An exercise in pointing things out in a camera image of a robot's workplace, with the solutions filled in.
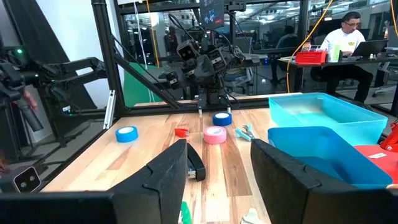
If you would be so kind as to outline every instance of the ceiling light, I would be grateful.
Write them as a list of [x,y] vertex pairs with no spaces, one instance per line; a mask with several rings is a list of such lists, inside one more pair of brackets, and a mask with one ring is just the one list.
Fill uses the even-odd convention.
[[351,3],[353,3],[353,2],[352,1],[343,2],[343,3],[339,4],[339,6],[346,6],[346,5],[349,5]]
[[297,9],[300,9],[300,7],[291,7],[291,8],[286,9],[286,11],[293,11],[293,10],[297,10]]

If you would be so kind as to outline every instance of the green object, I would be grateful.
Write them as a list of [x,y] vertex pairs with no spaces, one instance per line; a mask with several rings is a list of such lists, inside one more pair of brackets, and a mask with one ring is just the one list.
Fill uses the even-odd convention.
[[338,44],[330,44],[328,49],[328,62],[338,62],[340,57],[340,45]]
[[[144,74],[144,69],[138,63],[130,63],[130,66],[137,70],[141,75]],[[148,69],[156,69],[156,66],[148,65]],[[123,86],[124,102],[127,107],[132,107],[136,103],[149,103],[148,88],[134,78],[130,73],[124,72],[124,86]],[[162,100],[154,93],[155,102]]]
[[183,224],[192,224],[191,213],[189,212],[188,204],[182,202],[181,204],[181,216]]

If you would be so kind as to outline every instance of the yellow cable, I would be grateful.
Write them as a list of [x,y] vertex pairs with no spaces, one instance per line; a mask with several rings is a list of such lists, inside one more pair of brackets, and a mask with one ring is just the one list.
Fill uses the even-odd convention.
[[[146,2],[147,2],[148,14],[150,14],[148,0],[146,0]],[[152,26],[152,20],[150,20],[150,29],[151,29],[151,31],[152,31],[152,40],[154,41],[155,58],[156,58],[157,68],[159,69],[159,59],[157,58],[157,49],[156,49],[155,32],[154,32],[154,27]]]
[[398,37],[396,14],[394,13],[394,4],[392,3],[392,0],[390,0],[390,2],[391,2],[392,21],[394,21],[394,28],[396,30],[396,34]]
[[292,54],[292,56],[290,56],[289,58],[289,62],[287,63],[287,69],[286,69],[286,86],[287,86],[287,93],[290,93],[290,88],[289,88],[289,67],[290,67],[290,63],[292,62],[293,56],[299,51],[299,49],[301,49],[301,47],[306,43],[306,41],[311,37],[312,33],[315,31],[315,29],[317,28],[317,26],[319,25],[319,23],[322,21],[323,17],[325,16],[325,14],[327,13],[331,3],[333,2],[333,0],[330,0],[328,6],[326,7],[325,11],[323,12],[321,18],[318,20],[318,22],[315,24],[315,26],[313,27],[311,33],[307,36],[307,38],[305,38],[305,40],[300,44],[299,47],[297,47],[297,49],[295,50],[295,52]]

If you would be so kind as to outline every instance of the small blue object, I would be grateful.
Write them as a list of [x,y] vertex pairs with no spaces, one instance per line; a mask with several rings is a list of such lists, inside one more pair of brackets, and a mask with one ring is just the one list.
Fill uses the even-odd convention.
[[135,126],[126,126],[116,130],[117,142],[131,142],[138,138],[138,131]]
[[244,139],[246,139],[248,141],[251,141],[251,138],[247,134],[244,134],[242,129],[240,129],[240,128],[236,128],[235,129],[235,136],[237,138],[244,138]]
[[216,113],[213,115],[213,124],[215,126],[227,126],[232,124],[232,115],[230,113]]

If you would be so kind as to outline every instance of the red object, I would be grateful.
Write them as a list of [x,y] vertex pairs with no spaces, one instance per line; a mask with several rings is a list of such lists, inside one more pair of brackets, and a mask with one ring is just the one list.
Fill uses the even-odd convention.
[[174,134],[180,138],[185,138],[189,135],[189,132],[187,129],[184,128],[175,128]]
[[354,146],[354,148],[368,158],[374,165],[390,175],[393,184],[398,184],[398,153],[386,151],[379,145]]
[[398,152],[398,128],[397,121],[390,124],[391,133],[388,135],[386,140],[380,143],[380,147],[386,151]]
[[296,63],[301,65],[321,65],[326,62],[326,51],[299,52]]

